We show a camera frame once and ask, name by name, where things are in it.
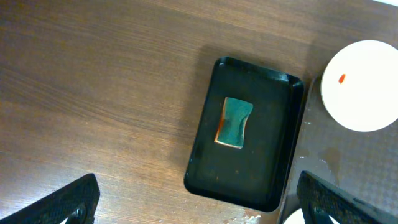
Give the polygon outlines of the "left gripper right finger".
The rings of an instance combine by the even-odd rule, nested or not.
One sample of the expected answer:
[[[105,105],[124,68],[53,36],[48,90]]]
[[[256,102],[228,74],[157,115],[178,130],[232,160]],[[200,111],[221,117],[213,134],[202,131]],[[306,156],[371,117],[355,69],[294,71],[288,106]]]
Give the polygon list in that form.
[[[297,197],[305,224],[397,224],[397,217],[380,210],[317,175],[303,171]]]

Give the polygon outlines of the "pale grey plate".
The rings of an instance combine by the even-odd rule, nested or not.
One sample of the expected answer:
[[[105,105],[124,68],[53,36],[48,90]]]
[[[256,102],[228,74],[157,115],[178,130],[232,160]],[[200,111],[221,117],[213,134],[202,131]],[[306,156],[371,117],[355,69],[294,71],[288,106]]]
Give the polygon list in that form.
[[[340,224],[332,216],[325,213],[323,210],[314,212],[315,218],[319,223],[324,224]],[[283,224],[305,224],[304,215],[301,209],[294,211],[283,222]]]

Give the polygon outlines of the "cream plate top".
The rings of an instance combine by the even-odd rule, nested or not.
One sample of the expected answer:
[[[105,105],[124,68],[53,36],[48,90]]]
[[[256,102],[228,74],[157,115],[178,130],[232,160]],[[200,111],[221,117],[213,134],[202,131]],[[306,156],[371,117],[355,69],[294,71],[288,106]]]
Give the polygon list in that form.
[[[387,127],[397,120],[397,49],[378,40],[347,45],[326,66],[320,93],[343,127],[359,132]]]

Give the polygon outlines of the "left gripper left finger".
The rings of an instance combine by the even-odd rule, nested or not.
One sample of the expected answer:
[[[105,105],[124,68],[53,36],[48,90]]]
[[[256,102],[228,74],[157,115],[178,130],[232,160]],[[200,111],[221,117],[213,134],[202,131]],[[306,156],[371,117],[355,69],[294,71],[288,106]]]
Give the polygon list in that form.
[[[93,224],[99,199],[100,190],[95,175],[86,174],[3,218],[1,223]]]

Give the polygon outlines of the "green and yellow sponge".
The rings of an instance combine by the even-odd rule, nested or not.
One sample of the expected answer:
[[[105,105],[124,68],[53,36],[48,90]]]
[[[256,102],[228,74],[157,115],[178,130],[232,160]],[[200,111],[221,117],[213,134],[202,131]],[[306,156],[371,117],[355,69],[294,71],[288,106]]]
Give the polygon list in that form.
[[[253,108],[254,105],[250,102],[226,97],[215,136],[215,143],[242,149],[246,123]]]

